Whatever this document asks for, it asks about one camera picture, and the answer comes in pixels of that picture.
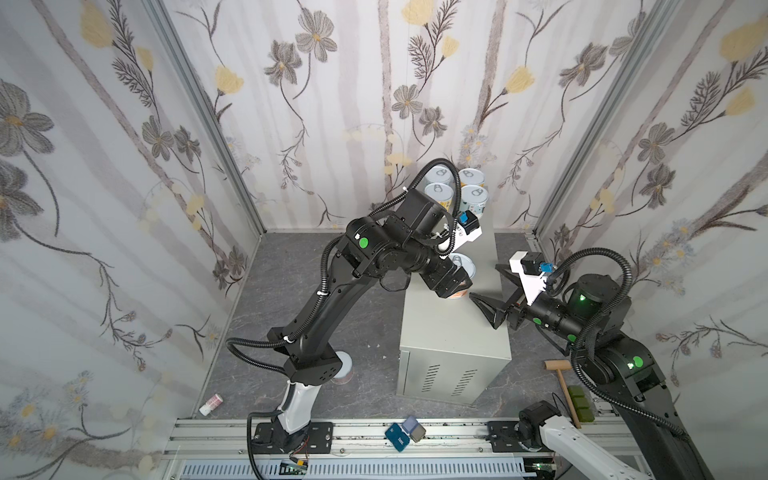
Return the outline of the yellow can with silver lid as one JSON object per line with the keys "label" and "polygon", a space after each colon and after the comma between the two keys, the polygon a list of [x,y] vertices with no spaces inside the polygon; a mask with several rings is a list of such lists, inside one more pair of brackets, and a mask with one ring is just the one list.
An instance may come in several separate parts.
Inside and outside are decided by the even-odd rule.
{"label": "yellow can with silver lid", "polygon": [[447,211],[453,206],[454,190],[443,183],[429,183],[424,187],[424,194],[440,204]]}

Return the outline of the light blue labelled can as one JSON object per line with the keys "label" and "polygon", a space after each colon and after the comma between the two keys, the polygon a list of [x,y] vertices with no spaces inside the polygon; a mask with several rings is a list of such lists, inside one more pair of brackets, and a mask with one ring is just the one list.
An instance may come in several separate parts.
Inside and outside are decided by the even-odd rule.
{"label": "light blue labelled can", "polygon": [[453,175],[449,168],[444,165],[432,167],[426,175],[428,184],[439,183],[443,185],[453,184]]}

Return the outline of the brown labelled can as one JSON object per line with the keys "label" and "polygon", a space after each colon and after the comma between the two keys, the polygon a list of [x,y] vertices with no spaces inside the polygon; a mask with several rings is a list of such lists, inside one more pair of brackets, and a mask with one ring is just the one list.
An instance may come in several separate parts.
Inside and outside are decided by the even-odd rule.
{"label": "brown labelled can", "polygon": [[452,253],[449,255],[450,260],[459,269],[461,276],[459,286],[457,290],[449,296],[449,299],[458,299],[466,296],[468,290],[473,284],[474,276],[477,272],[474,261],[467,255],[462,253]]}

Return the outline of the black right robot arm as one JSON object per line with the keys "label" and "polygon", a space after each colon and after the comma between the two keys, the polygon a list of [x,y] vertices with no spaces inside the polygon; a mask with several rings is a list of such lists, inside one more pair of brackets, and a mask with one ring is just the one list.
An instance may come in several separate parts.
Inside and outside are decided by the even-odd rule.
{"label": "black right robot arm", "polygon": [[[569,280],[575,261],[595,255],[619,265],[620,283],[598,274]],[[621,330],[633,284],[631,266],[622,255],[589,248],[553,267],[540,253],[519,251],[497,268],[517,286],[509,300],[469,295],[492,327],[503,322],[519,327],[530,321],[546,339],[567,340],[561,352],[569,366],[585,387],[618,411],[655,478],[711,478],[650,350]]]}

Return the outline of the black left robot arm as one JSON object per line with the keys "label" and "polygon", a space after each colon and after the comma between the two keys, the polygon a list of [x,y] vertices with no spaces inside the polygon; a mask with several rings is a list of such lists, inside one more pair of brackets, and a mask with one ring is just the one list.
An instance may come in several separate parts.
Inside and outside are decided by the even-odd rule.
{"label": "black left robot arm", "polygon": [[466,270],[449,257],[456,230],[466,219],[458,209],[447,211],[426,194],[410,190],[392,207],[352,220],[324,249],[314,298],[296,319],[268,333],[273,349],[287,358],[283,369],[288,387],[273,421],[277,432],[294,436],[306,431],[320,387],[342,366],[330,345],[332,334],[388,272],[416,273],[440,298],[471,286]]}

